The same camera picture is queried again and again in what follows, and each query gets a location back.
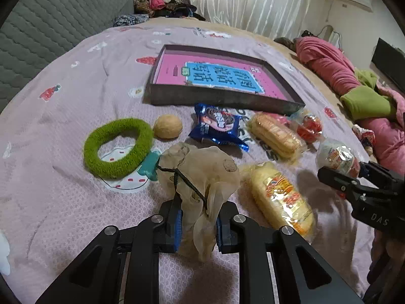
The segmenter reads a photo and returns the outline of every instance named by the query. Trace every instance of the white wall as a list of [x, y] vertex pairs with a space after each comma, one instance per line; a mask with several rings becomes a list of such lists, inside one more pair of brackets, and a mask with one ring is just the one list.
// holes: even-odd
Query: white wall
[[357, 68], [370, 68], [379, 37], [405, 51], [405, 35], [382, 0], [373, 0], [373, 12], [340, 0], [312, 0], [302, 29], [317, 35], [328, 24], [341, 34], [342, 49]]

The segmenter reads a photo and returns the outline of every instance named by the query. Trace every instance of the silver screw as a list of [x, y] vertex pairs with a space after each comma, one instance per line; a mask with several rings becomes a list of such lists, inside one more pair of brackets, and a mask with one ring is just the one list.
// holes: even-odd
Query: silver screw
[[243, 223], [246, 220], [246, 217], [244, 217], [244, 215], [235, 215], [233, 220], [236, 221], [236, 223]]
[[294, 229], [291, 226], [283, 226], [281, 227], [281, 232], [285, 235], [292, 235], [294, 233]]
[[117, 229], [114, 226], [108, 226], [104, 229], [106, 235], [113, 235], [116, 231]]
[[161, 221], [163, 221], [163, 216], [162, 216], [162, 215], [153, 215], [153, 216], [151, 217], [151, 220], [152, 220], [154, 223], [160, 223]]

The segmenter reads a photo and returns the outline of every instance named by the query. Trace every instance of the red wrapped snack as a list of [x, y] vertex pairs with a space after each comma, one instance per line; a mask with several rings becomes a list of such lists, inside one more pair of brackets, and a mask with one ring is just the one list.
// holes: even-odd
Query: red wrapped snack
[[295, 112], [289, 119], [290, 128], [307, 143], [314, 143], [321, 138], [322, 121], [307, 108]]

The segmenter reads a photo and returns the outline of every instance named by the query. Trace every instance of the black drawstring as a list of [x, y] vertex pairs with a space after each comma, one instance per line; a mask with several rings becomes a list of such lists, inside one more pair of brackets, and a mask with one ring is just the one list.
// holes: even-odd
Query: black drawstring
[[168, 172], [168, 173], [174, 173], [174, 177], [173, 177], [173, 184], [174, 184], [174, 186], [175, 186], [175, 191], [176, 191], [176, 193], [177, 194], [179, 194], [178, 192], [177, 192], [177, 183], [178, 183], [178, 181], [179, 181], [179, 176], [180, 176], [180, 178], [186, 183], [186, 185], [189, 187], [189, 188], [191, 188], [195, 193], [197, 193], [197, 195], [201, 198], [201, 200], [202, 200], [202, 202], [203, 202], [203, 205], [204, 205], [204, 208], [207, 210], [208, 209], [208, 207], [207, 207], [207, 200], [205, 199], [205, 197], [201, 194], [201, 192], [191, 183], [191, 181], [189, 181], [188, 179], [187, 179], [187, 177], [185, 177], [184, 175], [183, 175], [183, 173], [181, 172], [181, 171], [179, 171], [179, 169], [170, 169], [170, 168], [162, 168], [161, 166], [159, 166], [159, 160], [160, 160], [160, 158], [157, 160], [157, 163], [156, 163], [156, 168], [157, 169], [159, 169], [159, 170], [161, 170], [161, 171], [166, 171], [166, 172]]

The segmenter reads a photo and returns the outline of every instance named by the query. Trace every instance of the open shallow box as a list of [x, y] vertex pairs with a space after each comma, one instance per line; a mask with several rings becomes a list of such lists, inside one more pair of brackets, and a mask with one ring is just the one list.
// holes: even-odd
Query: open shallow box
[[305, 104], [268, 63], [223, 50], [164, 45], [148, 82], [153, 105], [247, 108], [291, 115]]

